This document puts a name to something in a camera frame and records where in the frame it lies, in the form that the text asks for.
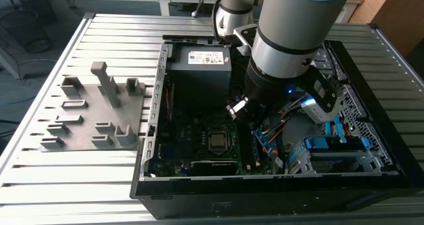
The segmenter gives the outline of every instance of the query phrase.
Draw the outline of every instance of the circuit board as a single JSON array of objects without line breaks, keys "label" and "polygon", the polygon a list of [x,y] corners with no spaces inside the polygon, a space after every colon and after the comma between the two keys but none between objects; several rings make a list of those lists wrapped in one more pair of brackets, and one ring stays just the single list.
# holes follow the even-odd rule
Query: circuit board
[{"label": "circuit board", "polygon": [[157,177],[270,174],[266,156],[257,159],[255,167],[243,165],[235,127],[225,112],[174,111],[166,132],[159,134],[150,172]]}]

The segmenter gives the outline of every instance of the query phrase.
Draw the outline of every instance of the desk leg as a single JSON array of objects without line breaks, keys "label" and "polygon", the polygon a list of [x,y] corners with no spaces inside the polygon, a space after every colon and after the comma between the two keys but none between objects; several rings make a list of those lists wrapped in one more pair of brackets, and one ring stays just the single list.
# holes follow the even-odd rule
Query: desk leg
[{"label": "desk leg", "polygon": [[169,16],[169,3],[170,0],[158,0],[161,16]]},{"label": "desk leg", "polygon": [[5,70],[10,73],[13,78],[23,78],[23,74],[17,73],[17,64],[15,61],[11,59],[11,57],[7,55],[7,53],[3,51],[3,49],[0,47],[0,64],[5,68]]}]

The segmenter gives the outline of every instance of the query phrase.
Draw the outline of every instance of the metal slotted table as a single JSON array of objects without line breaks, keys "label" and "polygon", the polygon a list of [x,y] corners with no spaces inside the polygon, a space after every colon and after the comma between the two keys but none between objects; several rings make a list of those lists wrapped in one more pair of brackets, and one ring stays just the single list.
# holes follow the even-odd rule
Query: metal slotted table
[{"label": "metal slotted table", "polygon": [[[137,77],[151,95],[161,35],[211,35],[209,19],[97,14],[83,18],[0,157],[0,224],[153,223],[138,201],[129,199],[135,151],[69,151],[41,153],[38,141],[63,100],[63,76],[98,83],[93,61],[105,61],[115,82]],[[339,40],[358,66],[405,143],[424,160],[424,87],[378,30],[367,25],[334,25],[327,39]],[[146,132],[150,98],[145,98],[139,136]],[[357,219],[371,223],[418,223],[424,217],[422,192],[391,198],[353,213],[289,215],[269,218],[214,219],[211,223]]]}]

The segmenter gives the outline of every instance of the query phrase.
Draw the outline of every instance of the robotic arm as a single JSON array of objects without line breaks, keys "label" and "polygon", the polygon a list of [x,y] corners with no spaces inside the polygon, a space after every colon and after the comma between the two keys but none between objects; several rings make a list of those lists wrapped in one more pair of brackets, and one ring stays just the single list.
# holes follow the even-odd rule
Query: robotic arm
[{"label": "robotic arm", "polygon": [[254,0],[221,0],[215,12],[215,28],[219,36],[231,35],[237,27],[253,23]]},{"label": "robotic arm", "polygon": [[263,0],[250,46],[243,99],[226,107],[233,119],[249,114],[254,121],[261,120],[266,112],[287,102],[295,87],[311,97],[310,113],[337,113],[334,88],[310,62],[345,1]]}]

